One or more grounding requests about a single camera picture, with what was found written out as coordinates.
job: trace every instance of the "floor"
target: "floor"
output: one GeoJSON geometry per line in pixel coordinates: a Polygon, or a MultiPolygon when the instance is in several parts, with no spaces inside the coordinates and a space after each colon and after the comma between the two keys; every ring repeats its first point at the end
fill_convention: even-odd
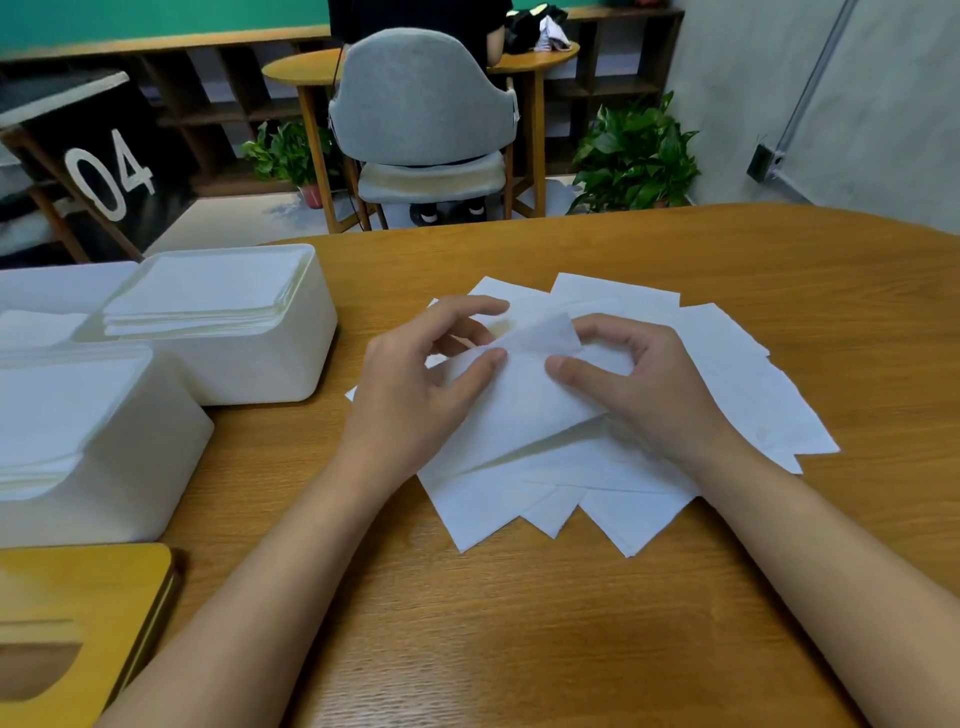
{"type": "MultiPolygon", "coordinates": [[[[572,177],[547,180],[547,217],[565,215],[576,197],[570,186],[572,177]]],[[[531,205],[533,190],[527,190],[519,199],[531,205]]],[[[337,217],[353,212],[352,200],[346,195],[337,198],[337,217]]],[[[407,205],[385,205],[387,225],[392,229],[412,228],[407,205]]],[[[487,202],[488,218],[500,220],[502,207],[495,196],[487,202]]],[[[514,212],[514,217],[522,216],[514,212]]],[[[374,230],[380,230],[379,221],[372,217],[374,230]]],[[[354,226],[349,232],[362,232],[354,226]]],[[[307,207],[298,193],[251,195],[244,197],[204,198],[193,204],[163,235],[150,246],[146,255],[164,251],[197,250],[201,248],[245,248],[274,240],[325,235],[326,219],[320,209],[307,207]]]]}

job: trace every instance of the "electrical outlet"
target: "electrical outlet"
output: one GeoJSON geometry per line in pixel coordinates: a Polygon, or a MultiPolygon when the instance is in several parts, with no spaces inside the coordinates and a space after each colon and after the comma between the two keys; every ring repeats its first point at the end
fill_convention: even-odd
{"type": "Polygon", "coordinates": [[[757,144],[754,158],[750,160],[750,166],[747,167],[747,177],[763,184],[769,179],[773,166],[774,151],[763,144],[757,144]]]}

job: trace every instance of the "hand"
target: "hand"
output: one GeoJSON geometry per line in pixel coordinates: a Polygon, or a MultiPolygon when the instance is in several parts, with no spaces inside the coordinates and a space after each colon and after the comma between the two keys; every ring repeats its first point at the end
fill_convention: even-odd
{"type": "Polygon", "coordinates": [[[484,352],[446,387],[434,381],[424,360],[430,353],[465,352],[467,346],[454,337],[489,344],[493,335],[469,317],[503,313],[509,306],[490,296],[451,296],[373,339],[338,455],[390,492],[426,465],[460,426],[507,353],[484,352]]]}
{"type": "Polygon", "coordinates": [[[598,339],[626,347],[634,356],[634,370],[620,376],[570,356],[551,356],[547,373],[606,406],[660,455],[690,472],[730,447],[746,445],[675,330],[599,313],[573,324],[585,343],[598,339]]]}

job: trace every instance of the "number 04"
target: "number 04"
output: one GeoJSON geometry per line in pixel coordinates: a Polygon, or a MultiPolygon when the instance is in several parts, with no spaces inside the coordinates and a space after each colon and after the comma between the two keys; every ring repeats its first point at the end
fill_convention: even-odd
{"type": "MultiPolygon", "coordinates": [[[[150,191],[150,194],[155,194],[154,183],[152,182],[154,173],[150,171],[149,167],[140,166],[140,163],[136,160],[136,157],[133,156],[133,152],[130,151],[130,147],[127,146],[127,142],[124,141],[119,130],[114,129],[112,134],[113,150],[117,156],[117,169],[120,171],[120,184],[123,185],[123,188],[127,192],[133,192],[138,186],[143,184],[150,191]]],[[[103,213],[104,217],[115,223],[123,220],[124,217],[127,216],[127,201],[124,200],[123,193],[120,192],[120,187],[117,185],[113,175],[110,174],[110,171],[99,159],[90,154],[86,149],[74,147],[64,155],[63,163],[66,165],[66,170],[70,173],[70,177],[80,188],[80,191],[93,201],[93,204],[103,213]],[[110,194],[113,196],[113,208],[104,205],[104,201],[97,196],[97,193],[93,191],[89,182],[84,178],[84,174],[80,170],[80,162],[82,161],[85,161],[93,167],[104,179],[107,187],[109,187],[110,194]]]]}

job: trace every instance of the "chair backrest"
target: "chair backrest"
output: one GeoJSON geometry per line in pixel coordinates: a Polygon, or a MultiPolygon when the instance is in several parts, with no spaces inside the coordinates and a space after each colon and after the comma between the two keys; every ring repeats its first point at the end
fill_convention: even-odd
{"type": "Polygon", "coordinates": [[[516,95],[487,79],[452,36],[380,31],[351,46],[330,121],[348,157],[407,166],[448,164],[516,137],[516,95]]]}

